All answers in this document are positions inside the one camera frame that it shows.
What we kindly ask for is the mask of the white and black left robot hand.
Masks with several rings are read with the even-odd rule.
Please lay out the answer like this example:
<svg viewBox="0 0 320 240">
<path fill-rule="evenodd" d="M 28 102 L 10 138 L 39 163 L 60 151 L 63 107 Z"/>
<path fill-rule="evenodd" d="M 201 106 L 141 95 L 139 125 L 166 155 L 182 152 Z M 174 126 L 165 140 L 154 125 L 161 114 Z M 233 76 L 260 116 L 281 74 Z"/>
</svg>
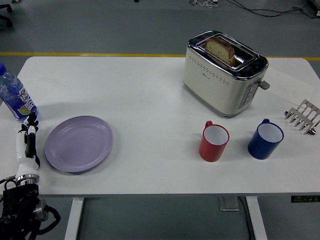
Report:
<svg viewBox="0 0 320 240">
<path fill-rule="evenodd" d="M 35 113 L 31 113 L 21 124 L 16 136 L 16 158 L 18 170 L 15 182 L 18 186 L 37 184 L 40 180 L 40 159 L 36 150 L 36 134 L 38 120 Z"/>
</svg>

